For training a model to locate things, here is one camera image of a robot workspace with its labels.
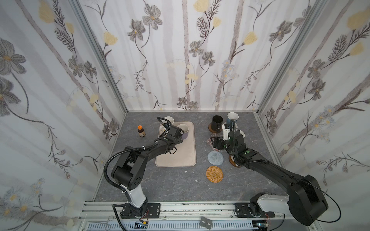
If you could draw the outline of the rattan wicker round coaster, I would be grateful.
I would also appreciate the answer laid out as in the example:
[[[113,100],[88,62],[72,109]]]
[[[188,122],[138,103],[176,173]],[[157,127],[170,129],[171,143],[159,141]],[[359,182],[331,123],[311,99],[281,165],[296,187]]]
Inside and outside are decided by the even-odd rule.
[[[206,170],[206,177],[212,183],[219,183],[223,180],[223,171],[218,166],[211,166]]]

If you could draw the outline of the black cup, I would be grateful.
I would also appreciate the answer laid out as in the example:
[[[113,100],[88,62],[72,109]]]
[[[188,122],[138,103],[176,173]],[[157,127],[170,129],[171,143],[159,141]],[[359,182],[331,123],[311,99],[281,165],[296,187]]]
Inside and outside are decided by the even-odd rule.
[[[214,131],[220,131],[222,129],[223,118],[219,115],[215,115],[212,118],[211,126]]]

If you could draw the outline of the dark brown round wooden coaster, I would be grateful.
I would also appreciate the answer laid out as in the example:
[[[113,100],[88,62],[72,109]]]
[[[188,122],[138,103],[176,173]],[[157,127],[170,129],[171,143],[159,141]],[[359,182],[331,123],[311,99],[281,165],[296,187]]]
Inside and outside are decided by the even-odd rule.
[[[208,129],[209,129],[209,131],[210,131],[211,133],[214,133],[214,134],[219,134],[219,133],[221,132],[221,130],[220,130],[220,131],[214,131],[214,130],[212,129],[211,123],[208,125]]]

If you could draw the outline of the lavender white cup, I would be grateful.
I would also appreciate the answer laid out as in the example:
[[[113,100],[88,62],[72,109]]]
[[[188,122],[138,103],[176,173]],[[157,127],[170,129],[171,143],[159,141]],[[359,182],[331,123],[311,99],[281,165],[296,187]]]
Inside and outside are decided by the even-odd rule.
[[[188,135],[189,135],[189,127],[187,124],[179,124],[177,125],[177,127],[179,127],[180,129],[183,130],[183,135],[182,135],[182,139],[185,140]]]

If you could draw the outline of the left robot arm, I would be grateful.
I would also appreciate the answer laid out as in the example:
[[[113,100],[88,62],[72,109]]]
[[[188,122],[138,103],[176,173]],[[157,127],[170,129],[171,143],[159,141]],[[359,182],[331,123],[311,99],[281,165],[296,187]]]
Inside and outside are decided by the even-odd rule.
[[[103,170],[106,181],[123,191],[133,215],[143,217],[147,213],[148,199],[141,187],[147,163],[177,150],[175,146],[183,142],[184,133],[183,129],[172,125],[153,144],[139,148],[127,146],[106,162]]]

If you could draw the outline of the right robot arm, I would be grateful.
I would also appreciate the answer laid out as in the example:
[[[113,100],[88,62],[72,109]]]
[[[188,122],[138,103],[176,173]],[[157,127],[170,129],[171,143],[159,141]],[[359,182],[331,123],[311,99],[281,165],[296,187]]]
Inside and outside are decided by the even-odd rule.
[[[246,146],[239,131],[229,132],[227,140],[212,137],[211,142],[214,148],[226,150],[237,166],[258,172],[287,194],[257,194],[248,204],[247,212],[251,216],[259,217],[267,212],[282,213],[293,216],[302,225],[309,226],[328,210],[329,205],[324,193],[314,177],[303,177],[267,160]]]

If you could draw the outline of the grey-blue woven round coaster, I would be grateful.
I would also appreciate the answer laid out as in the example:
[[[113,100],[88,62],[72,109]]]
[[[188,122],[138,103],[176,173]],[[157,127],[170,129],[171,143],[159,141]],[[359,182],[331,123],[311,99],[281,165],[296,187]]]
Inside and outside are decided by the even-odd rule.
[[[219,166],[224,162],[223,155],[218,151],[209,152],[207,158],[208,161],[214,166]]]

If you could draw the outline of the beige plastic tray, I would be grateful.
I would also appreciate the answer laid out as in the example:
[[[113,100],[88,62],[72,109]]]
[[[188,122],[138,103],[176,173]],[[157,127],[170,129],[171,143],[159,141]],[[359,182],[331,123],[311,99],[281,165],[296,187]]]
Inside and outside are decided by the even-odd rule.
[[[190,121],[174,122],[174,124],[187,125],[188,136],[181,144],[175,146],[177,150],[173,155],[170,153],[160,155],[155,158],[155,164],[157,167],[193,167],[197,162],[194,124]]]

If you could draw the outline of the pink flower silicone coaster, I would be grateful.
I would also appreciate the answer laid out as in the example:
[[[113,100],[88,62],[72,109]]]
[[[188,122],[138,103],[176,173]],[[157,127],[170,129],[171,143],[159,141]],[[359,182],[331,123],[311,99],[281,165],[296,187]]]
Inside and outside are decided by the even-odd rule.
[[[223,136],[216,134],[216,133],[212,133],[211,137],[207,140],[207,144],[211,146],[214,151],[219,151],[219,149],[213,147],[212,138],[222,138],[223,139]]]

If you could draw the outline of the blue floral mug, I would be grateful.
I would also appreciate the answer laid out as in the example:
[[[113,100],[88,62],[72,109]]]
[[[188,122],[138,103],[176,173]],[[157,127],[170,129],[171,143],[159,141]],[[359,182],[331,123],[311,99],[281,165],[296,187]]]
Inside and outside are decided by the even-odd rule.
[[[235,122],[239,119],[239,115],[235,112],[230,112],[227,114],[226,124],[229,126],[231,123],[231,119],[233,119]]]

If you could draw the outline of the white speckled mug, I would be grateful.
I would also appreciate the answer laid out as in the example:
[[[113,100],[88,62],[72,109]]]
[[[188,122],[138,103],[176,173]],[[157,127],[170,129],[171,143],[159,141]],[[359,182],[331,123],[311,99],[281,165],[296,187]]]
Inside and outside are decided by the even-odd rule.
[[[160,131],[164,132],[169,128],[170,125],[173,125],[174,123],[174,118],[171,116],[166,116],[164,119],[161,120],[161,125],[160,125]]]

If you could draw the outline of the glossy brown round coaster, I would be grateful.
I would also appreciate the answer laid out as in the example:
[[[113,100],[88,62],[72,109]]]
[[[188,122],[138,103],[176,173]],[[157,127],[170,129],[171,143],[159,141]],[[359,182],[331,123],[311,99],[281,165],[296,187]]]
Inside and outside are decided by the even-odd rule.
[[[238,166],[236,163],[235,163],[235,160],[233,158],[233,156],[229,156],[229,162],[232,166],[234,167],[237,167],[237,168],[240,168],[240,166]]]

